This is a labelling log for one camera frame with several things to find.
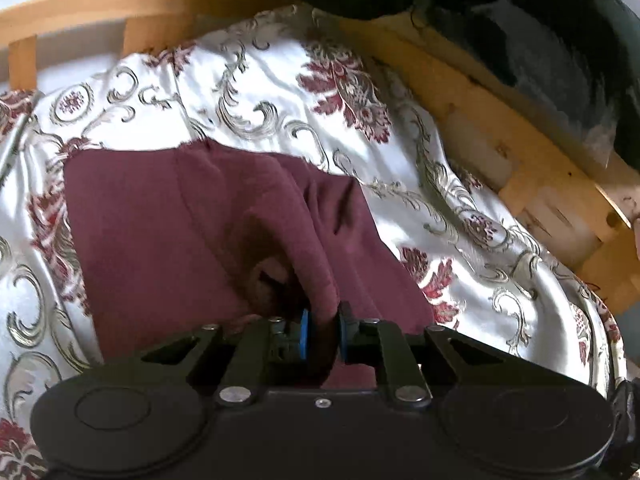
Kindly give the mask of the white floral bedspread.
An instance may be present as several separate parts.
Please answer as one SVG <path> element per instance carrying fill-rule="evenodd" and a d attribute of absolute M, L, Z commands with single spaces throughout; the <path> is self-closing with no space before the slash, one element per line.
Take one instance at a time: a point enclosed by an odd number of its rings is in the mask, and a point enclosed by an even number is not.
<path fill-rule="evenodd" d="M 196 141 L 356 180 L 432 307 L 401 330 L 431 389 L 214 398 L 209 323 L 108 360 L 73 244 L 64 167 Z M 638 387 L 611 312 L 447 157 L 430 113 L 326 14 L 288 6 L 43 94 L 1 97 L 1 474 L 6 479 L 625 479 Z"/>

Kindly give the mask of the black garment pile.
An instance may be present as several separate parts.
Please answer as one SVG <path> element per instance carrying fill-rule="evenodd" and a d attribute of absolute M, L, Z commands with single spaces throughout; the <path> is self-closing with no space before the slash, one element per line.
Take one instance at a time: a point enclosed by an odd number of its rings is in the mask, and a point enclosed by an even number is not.
<path fill-rule="evenodd" d="M 638 166 L 639 20 L 622 0 L 303 1 L 361 21 L 410 12 L 593 153 Z"/>

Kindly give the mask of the maroon small shirt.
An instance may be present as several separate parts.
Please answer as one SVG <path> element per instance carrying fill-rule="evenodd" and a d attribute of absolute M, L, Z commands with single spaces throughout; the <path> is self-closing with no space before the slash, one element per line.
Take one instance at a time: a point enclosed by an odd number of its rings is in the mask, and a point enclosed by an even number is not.
<path fill-rule="evenodd" d="M 102 356 L 112 360 L 216 323 L 308 314 L 318 362 L 280 386 L 369 388 L 367 365 L 332 344 L 338 306 L 418 334 L 432 307 L 378 237 L 359 183 L 280 154 L 196 141 L 169 150 L 87 150 L 64 167 L 73 244 Z"/>

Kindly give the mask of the wooden bed frame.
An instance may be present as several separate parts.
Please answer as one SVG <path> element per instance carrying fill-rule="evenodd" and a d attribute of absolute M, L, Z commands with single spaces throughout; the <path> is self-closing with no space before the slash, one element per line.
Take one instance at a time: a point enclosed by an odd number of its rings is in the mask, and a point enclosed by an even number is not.
<path fill-rule="evenodd" d="M 9 81 L 37 81 L 37 40 L 48 32 L 124 20 L 122 52 L 156 52 L 209 24 L 248 18 L 288 0 L 32 0 L 1 13 Z M 606 166 L 581 160 L 565 130 L 431 27 L 408 14 L 341 21 L 364 52 L 393 67 L 434 116 L 449 155 L 499 193 L 514 217 L 622 313 L 639 299 L 631 223 L 639 177 L 620 156 Z"/>

